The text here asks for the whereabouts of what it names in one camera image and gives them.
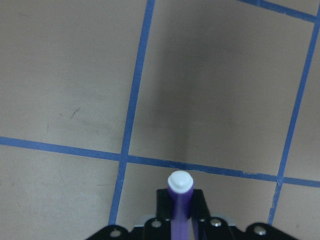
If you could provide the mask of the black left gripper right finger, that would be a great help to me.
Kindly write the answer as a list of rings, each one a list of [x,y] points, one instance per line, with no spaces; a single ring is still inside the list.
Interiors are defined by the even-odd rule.
[[[206,227],[211,214],[204,193],[201,189],[195,189],[193,191],[190,216],[194,239],[206,240]]]

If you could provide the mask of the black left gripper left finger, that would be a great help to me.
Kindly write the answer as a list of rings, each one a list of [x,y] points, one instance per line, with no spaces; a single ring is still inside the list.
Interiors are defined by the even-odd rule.
[[[161,240],[172,240],[172,219],[174,203],[167,189],[156,191],[156,219],[161,223],[158,228]]]

